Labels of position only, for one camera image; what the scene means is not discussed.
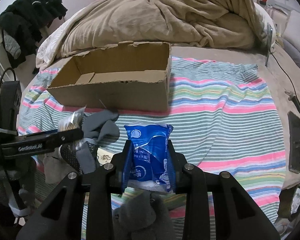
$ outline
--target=black phone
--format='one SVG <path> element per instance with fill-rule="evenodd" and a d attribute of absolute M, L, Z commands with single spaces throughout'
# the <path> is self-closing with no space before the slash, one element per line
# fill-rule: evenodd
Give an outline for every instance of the black phone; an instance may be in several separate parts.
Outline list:
<path fill-rule="evenodd" d="M 300 173 L 300 118 L 288 112 L 290 131 L 289 171 Z"/>

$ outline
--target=brown blanket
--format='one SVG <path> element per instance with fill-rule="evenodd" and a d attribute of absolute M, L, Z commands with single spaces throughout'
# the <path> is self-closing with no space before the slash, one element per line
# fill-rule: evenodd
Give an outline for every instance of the brown blanket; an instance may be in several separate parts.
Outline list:
<path fill-rule="evenodd" d="M 47 67 L 46 59 L 56 55 L 121 41 L 250 49 L 256 41 L 266 43 L 263 29 L 252 0 L 97 0 L 67 23 L 55 39 L 56 51 L 37 57 L 37 67 Z"/>

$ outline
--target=metal screw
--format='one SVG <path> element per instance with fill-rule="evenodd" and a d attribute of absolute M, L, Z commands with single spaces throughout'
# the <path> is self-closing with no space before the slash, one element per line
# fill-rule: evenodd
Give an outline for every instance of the metal screw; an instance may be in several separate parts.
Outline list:
<path fill-rule="evenodd" d="M 106 169 L 106 170 L 111 170 L 113 168 L 113 164 L 112 163 L 106 163 L 105 165 L 103 165 L 103 167 Z"/>
<path fill-rule="evenodd" d="M 223 171 L 221 172 L 221 176 L 225 179 L 229 179 L 230 178 L 230 173 L 227 171 Z"/>
<path fill-rule="evenodd" d="M 70 172 L 69 174 L 68 174 L 68 178 L 69 179 L 75 179 L 77 177 L 77 174 L 75 173 L 75 172 Z"/>
<path fill-rule="evenodd" d="M 187 163 L 187 164 L 185 164 L 185 169 L 186 170 L 192 170 L 194 168 L 194 166 L 193 166 L 193 164 L 191 164 L 191 163 Z"/>

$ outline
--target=cardboard box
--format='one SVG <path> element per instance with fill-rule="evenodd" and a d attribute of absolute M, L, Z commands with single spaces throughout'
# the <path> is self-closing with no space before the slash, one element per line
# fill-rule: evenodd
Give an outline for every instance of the cardboard box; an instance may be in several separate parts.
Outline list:
<path fill-rule="evenodd" d="M 170 45 L 122 42 L 71 57 L 47 88 L 65 106 L 166 111 Z"/>

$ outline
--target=tissue packet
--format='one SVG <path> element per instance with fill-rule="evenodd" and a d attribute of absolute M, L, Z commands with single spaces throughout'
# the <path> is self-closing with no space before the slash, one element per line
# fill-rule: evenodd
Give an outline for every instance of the tissue packet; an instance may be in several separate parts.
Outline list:
<path fill-rule="evenodd" d="M 124 127 L 134 146 L 128 187 L 169 192 L 167 144 L 172 125 L 135 122 Z"/>

